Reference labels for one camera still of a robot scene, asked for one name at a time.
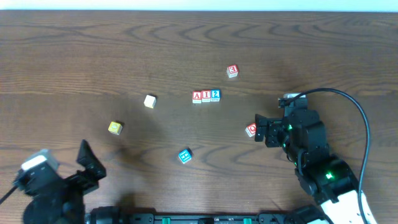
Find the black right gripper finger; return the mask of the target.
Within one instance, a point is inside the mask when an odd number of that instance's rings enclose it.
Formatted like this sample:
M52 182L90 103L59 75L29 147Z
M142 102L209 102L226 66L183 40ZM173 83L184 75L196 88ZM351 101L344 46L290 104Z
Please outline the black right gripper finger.
M256 142L262 142L264 140L264 136L267 133L268 119L265 116L256 114L255 125L256 125L256 133L254 136L254 140Z
M282 133L284 125L281 119L268 119L265 134L265 145L267 147L281 147L282 146Z

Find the blue number 2 block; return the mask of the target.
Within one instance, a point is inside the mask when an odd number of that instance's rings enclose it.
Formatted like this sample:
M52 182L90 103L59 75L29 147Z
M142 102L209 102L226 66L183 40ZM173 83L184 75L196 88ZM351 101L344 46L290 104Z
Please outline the blue number 2 block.
M211 90L211 102L217 102L221 99L221 91L220 90Z

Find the red letter I block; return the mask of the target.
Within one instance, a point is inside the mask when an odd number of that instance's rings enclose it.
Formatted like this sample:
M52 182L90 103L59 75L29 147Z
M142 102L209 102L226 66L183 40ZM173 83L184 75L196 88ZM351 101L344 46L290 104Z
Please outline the red letter I block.
M201 102L202 103L211 102L211 90L202 90L201 91Z

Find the red letter A block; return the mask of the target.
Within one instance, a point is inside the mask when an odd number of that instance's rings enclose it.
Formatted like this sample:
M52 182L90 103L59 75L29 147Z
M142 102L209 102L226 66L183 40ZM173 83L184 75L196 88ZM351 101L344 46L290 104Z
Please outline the red letter A block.
M201 91L194 91L192 93L192 103L194 103L194 104L202 103Z

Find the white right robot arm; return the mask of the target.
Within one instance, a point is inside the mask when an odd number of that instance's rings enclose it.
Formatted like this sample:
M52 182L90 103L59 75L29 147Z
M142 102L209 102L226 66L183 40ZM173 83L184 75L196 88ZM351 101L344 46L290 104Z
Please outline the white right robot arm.
M255 115L256 142L280 147L295 165L301 188L321 206L332 223L375 223L366 196L349 165L331 154L325 125L308 100L299 98L286 106L282 118Z

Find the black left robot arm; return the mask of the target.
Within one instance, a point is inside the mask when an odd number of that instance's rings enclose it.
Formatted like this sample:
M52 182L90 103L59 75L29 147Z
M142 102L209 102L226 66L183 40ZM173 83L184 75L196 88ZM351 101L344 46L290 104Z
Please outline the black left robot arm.
M106 169L94 155L87 140L82 140L76 162L83 170L63 178L59 163L49 149L42 149L22 163L13 185L32 197L25 208L24 223L84 223L83 197L98 189Z

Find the red letter Q block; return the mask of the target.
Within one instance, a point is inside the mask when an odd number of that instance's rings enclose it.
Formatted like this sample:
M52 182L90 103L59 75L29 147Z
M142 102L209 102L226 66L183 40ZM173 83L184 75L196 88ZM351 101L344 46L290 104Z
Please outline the red letter Q block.
M256 135L256 124L252 123L245 129L247 135L251 138Z

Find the yellow pineapple block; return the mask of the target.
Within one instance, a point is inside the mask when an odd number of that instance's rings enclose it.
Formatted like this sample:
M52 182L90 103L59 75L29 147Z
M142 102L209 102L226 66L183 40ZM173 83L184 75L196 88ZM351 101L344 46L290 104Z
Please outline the yellow pineapple block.
M108 131L115 135L120 135L123 130L123 124L119 121L112 121L109 124Z

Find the red letter E block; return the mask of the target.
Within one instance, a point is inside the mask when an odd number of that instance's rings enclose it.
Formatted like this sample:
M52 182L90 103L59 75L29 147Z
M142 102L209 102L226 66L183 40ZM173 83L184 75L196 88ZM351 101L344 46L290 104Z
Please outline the red letter E block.
M237 65L229 65L226 70L227 76L229 78L234 78L239 75L239 69Z

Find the blue letter H block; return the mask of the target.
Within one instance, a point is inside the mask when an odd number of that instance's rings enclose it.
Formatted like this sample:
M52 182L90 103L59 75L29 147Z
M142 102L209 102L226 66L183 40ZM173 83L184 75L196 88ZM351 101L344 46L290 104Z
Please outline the blue letter H block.
M192 154L189 149L184 149L178 154L178 158L180 159L182 164L186 164L190 160L192 160Z

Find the cream wooden block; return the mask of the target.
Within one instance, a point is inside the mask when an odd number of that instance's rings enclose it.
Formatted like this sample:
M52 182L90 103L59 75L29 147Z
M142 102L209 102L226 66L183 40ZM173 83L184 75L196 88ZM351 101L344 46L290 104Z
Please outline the cream wooden block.
M155 96L147 95L144 100L144 106L153 109L155 107L156 102L157 98Z

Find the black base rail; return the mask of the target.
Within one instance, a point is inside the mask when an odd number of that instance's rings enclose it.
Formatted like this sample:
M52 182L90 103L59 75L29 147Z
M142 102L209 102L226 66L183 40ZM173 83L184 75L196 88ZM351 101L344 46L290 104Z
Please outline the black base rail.
M330 224L331 219L313 205L291 212L253 214L133 213L119 207L99 207L85 215L84 224Z

